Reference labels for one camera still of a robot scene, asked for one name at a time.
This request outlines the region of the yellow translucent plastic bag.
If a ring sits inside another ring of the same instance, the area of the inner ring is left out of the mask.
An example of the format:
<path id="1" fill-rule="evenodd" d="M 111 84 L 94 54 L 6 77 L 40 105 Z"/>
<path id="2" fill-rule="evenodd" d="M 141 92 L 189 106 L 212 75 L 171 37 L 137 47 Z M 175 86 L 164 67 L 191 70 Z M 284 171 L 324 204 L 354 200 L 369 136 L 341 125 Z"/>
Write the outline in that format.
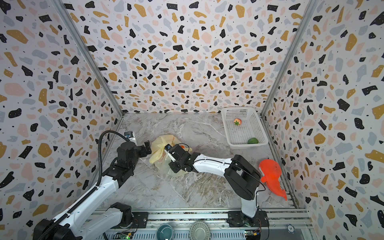
<path id="1" fill-rule="evenodd" d="M 152 156 L 149 159 L 150 164 L 155 165 L 156 168 L 163 175 L 171 177 L 179 177 L 187 174 L 187 172 L 180 170 L 174 173 L 169 166 L 171 158 L 165 152 L 165 146 L 170 144 L 172 147 L 179 144 L 180 141 L 174 135 L 162 135 L 155 139 L 151 144 Z"/>

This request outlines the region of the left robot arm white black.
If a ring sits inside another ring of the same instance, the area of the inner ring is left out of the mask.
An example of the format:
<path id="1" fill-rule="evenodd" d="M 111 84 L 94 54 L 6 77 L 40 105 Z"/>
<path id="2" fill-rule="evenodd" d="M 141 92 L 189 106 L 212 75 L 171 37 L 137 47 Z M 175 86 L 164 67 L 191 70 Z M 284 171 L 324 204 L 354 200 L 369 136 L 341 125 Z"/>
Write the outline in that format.
<path id="1" fill-rule="evenodd" d="M 118 156 L 102 173 L 101 180 L 52 220 L 41 220 L 34 229 L 34 240 L 94 240 L 113 227 L 138 227 L 132 208 L 122 203 L 112 204 L 102 215 L 88 221 L 92 213 L 111 194 L 134 175 L 140 158 L 151 155 L 150 142 L 137 146 L 127 141 L 117 149 Z"/>

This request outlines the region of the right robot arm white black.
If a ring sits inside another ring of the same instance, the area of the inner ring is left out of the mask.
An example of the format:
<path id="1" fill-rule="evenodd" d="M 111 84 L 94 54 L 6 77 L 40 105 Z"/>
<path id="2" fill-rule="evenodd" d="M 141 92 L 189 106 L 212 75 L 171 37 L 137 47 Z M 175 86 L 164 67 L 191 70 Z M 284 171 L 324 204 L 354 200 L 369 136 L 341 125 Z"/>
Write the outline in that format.
<path id="1" fill-rule="evenodd" d="M 174 173 L 180 171 L 209 173 L 223 177 L 241 198 L 241 212 L 229 212 L 227 223 L 231 227 L 249 225 L 255 227 L 261 224 L 257 217 L 259 213 L 258 193 L 261 174 L 244 157 L 235 155 L 228 159 L 209 157 L 200 153 L 190 154 L 179 144 L 166 145 L 165 153 L 171 158 L 169 166 Z"/>

